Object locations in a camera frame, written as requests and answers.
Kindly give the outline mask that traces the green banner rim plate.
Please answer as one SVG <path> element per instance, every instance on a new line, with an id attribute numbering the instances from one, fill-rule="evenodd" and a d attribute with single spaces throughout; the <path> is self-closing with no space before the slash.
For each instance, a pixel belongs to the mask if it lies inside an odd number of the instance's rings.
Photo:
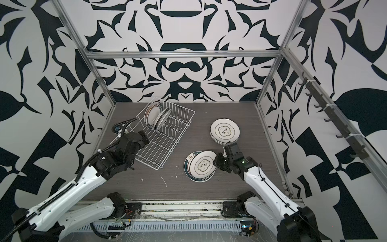
<path id="1" fill-rule="evenodd" d="M 159 101 L 154 101 L 148 105 L 144 115 L 144 121 L 148 128 L 153 127 L 156 118 L 159 116 L 159 114 L 162 111 L 163 111 L 163 106 Z"/>

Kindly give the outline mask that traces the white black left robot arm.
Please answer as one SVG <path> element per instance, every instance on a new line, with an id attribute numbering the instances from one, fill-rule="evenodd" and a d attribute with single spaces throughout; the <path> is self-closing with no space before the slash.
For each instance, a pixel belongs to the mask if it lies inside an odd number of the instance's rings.
<path id="1" fill-rule="evenodd" d="M 58 242 L 74 230 L 92 225 L 97 220 L 125 217 L 127 203 L 118 192 L 76 211 L 70 212 L 69 209 L 116 174 L 132 168 L 138 151 L 150 143 L 144 131 L 127 131 L 136 120 L 115 124 L 112 131 L 118 134 L 118 139 L 92 155 L 65 187 L 28 210 L 21 208 L 14 212 L 14 228 L 2 241 L 7 242 L 18 233 L 23 242 Z"/>

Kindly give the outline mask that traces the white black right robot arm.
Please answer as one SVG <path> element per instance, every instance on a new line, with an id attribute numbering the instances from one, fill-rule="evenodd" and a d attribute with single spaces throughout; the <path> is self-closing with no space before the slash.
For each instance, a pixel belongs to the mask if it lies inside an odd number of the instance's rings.
<path id="1" fill-rule="evenodd" d="M 237 143 L 227 143 L 216 155 L 213 164 L 227 173 L 240 176 L 253 188 L 239 196 L 241 214 L 252 216 L 266 226 L 278 242 L 320 242 L 315 214 L 300 207 L 265 175 L 262 165 L 245 157 Z"/>

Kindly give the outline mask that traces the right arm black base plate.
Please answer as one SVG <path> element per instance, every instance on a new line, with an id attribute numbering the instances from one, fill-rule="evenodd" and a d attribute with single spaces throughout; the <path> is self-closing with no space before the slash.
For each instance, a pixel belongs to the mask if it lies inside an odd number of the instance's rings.
<path id="1" fill-rule="evenodd" d="M 241 200 L 225 201 L 222 203 L 221 215 L 224 218 L 242 218 L 250 217 L 244 203 Z"/>

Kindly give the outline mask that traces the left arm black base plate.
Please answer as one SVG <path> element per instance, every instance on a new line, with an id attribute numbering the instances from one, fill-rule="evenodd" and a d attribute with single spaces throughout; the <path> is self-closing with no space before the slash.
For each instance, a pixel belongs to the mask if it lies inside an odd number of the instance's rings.
<path id="1" fill-rule="evenodd" d="M 138 219 L 142 215 L 142 203 L 141 202 L 129 202 L 124 209 L 124 216 L 122 219 Z"/>

